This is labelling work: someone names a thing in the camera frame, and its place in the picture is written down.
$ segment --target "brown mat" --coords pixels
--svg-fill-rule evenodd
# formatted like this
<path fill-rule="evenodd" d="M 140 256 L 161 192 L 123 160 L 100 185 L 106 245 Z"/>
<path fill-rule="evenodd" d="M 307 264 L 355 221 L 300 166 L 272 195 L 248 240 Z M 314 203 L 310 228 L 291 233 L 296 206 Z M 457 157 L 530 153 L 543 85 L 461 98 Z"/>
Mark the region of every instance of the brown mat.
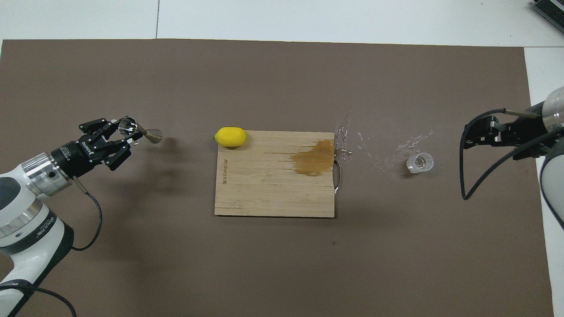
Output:
<path fill-rule="evenodd" d="M 80 316 L 551 316 L 534 161 L 502 165 L 469 201 L 457 175 L 464 125 L 528 101 L 521 48 L 4 41 L 0 168 L 99 117 L 163 129 L 118 170 L 82 177 L 101 236 L 42 284 Z M 214 216 L 222 126 L 335 130 L 336 217 Z M 435 167 L 402 175 L 415 150 Z M 471 149 L 468 181 L 508 151 Z M 50 206 L 76 245 L 90 240 L 95 208 L 76 186 Z M 37 294 L 21 315 L 39 314 L 68 312 Z"/>

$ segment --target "yellow lemon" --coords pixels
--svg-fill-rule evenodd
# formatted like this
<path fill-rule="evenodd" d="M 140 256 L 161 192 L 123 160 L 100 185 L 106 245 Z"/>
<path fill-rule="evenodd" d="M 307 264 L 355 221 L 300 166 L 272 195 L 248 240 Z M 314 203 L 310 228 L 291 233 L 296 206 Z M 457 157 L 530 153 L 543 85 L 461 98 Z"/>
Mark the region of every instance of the yellow lemon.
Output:
<path fill-rule="evenodd" d="M 245 143 L 246 133 L 240 127 L 224 126 L 217 131 L 213 138 L 220 146 L 238 147 Z"/>

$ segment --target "white tile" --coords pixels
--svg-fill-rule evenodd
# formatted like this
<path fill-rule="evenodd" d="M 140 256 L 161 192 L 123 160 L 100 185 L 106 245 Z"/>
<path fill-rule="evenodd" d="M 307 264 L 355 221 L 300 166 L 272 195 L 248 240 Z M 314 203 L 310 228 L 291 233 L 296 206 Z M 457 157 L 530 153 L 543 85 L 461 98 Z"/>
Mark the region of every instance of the white tile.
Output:
<path fill-rule="evenodd" d="M 158 0 L 0 0 L 0 39 L 155 38 Z"/>
<path fill-rule="evenodd" d="M 532 105 L 564 86 L 564 47 L 527 47 L 525 62 Z M 536 163 L 540 171 L 543 158 L 538 158 Z M 554 316 L 564 317 L 564 230 L 546 203 L 542 203 Z"/>
<path fill-rule="evenodd" d="M 532 0 L 161 0 L 158 38 L 564 46 Z"/>

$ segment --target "cable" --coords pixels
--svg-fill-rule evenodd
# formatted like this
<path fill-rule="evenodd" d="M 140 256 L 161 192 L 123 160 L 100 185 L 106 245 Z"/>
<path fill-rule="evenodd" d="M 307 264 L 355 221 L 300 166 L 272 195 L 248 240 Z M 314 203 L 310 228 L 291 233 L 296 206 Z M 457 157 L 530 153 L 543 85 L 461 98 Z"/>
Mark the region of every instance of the cable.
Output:
<path fill-rule="evenodd" d="M 476 183 L 472 186 L 472 188 L 470 189 L 470 191 L 468 192 L 468 194 L 466 194 L 466 190 L 464 188 L 464 143 L 466 142 L 466 135 L 468 134 L 468 131 L 470 130 L 470 128 L 472 128 L 472 126 L 481 118 L 485 117 L 485 116 L 489 116 L 492 115 L 494 113 L 505 113 L 505 108 L 503 109 L 496 109 L 496 110 L 491 110 L 488 112 L 485 112 L 481 115 L 479 115 L 478 117 L 472 119 L 472 121 L 470 121 L 464 128 L 464 132 L 462 132 L 462 137 L 460 138 L 460 149 L 459 149 L 459 158 L 460 158 L 460 191 L 462 193 L 462 198 L 464 200 L 467 200 L 468 198 L 470 198 L 472 196 L 472 194 L 474 193 L 474 191 L 478 188 L 478 186 L 480 186 L 480 184 L 484 181 L 484 179 L 486 177 L 488 177 L 491 172 L 493 170 L 495 170 L 498 166 L 500 166 L 503 162 L 505 162 L 507 159 L 509 159 L 510 157 L 513 157 L 523 151 L 526 151 L 530 148 L 532 148 L 533 146 L 546 141 L 550 138 L 555 137 L 556 135 L 560 134 L 562 131 L 560 130 L 556 130 L 553 132 L 548 132 L 545 133 L 539 137 L 534 138 L 533 140 L 530 140 L 528 142 L 525 142 L 523 144 L 521 144 L 520 146 L 518 146 L 517 148 L 515 148 L 514 150 L 512 150 L 511 152 L 507 153 L 506 155 L 504 155 L 502 158 L 500 158 L 499 160 L 497 160 L 492 166 L 490 166 L 490 168 L 488 168 L 483 174 L 482 176 L 480 176 L 480 178 L 478 178 L 478 180 L 476 181 Z"/>
<path fill-rule="evenodd" d="M 48 294 L 51 295 L 55 298 L 57 298 L 58 300 L 60 300 L 61 302 L 65 303 L 65 305 L 69 308 L 70 313 L 73 315 L 73 317 L 76 317 L 76 311 L 74 310 L 74 307 L 72 306 L 71 302 L 68 301 L 68 299 L 64 298 L 63 296 L 52 292 L 48 289 L 45 288 L 40 288 L 40 287 L 35 287 L 35 286 L 24 286 L 24 285 L 5 285 L 5 286 L 0 286 L 0 290 L 4 290 L 4 289 L 17 289 L 17 290 L 32 290 L 34 292 L 40 292 L 40 293 L 44 293 L 44 294 Z"/>
<path fill-rule="evenodd" d="M 80 190 L 87 195 L 88 197 L 90 197 L 90 199 L 92 199 L 92 201 L 94 202 L 94 204 L 96 204 L 96 208 L 98 209 L 98 228 L 96 229 L 96 234 L 94 235 L 94 237 L 92 238 L 92 240 L 90 241 L 90 243 L 88 243 L 85 247 L 83 248 L 77 248 L 75 246 L 72 247 L 73 250 L 75 251 L 84 251 L 86 249 L 88 249 L 89 247 L 91 247 L 94 242 L 96 242 L 96 239 L 98 238 L 98 235 L 100 234 L 100 230 L 102 229 L 102 208 L 100 207 L 100 204 L 98 203 L 98 200 L 96 200 L 96 198 L 94 198 L 94 196 L 92 196 L 91 193 L 89 193 L 86 188 L 82 185 L 82 183 L 78 180 L 78 178 L 76 176 L 73 177 L 74 182 L 76 183 L 76 185 L 78 186 L 78 188 L 80 188 Z"/>

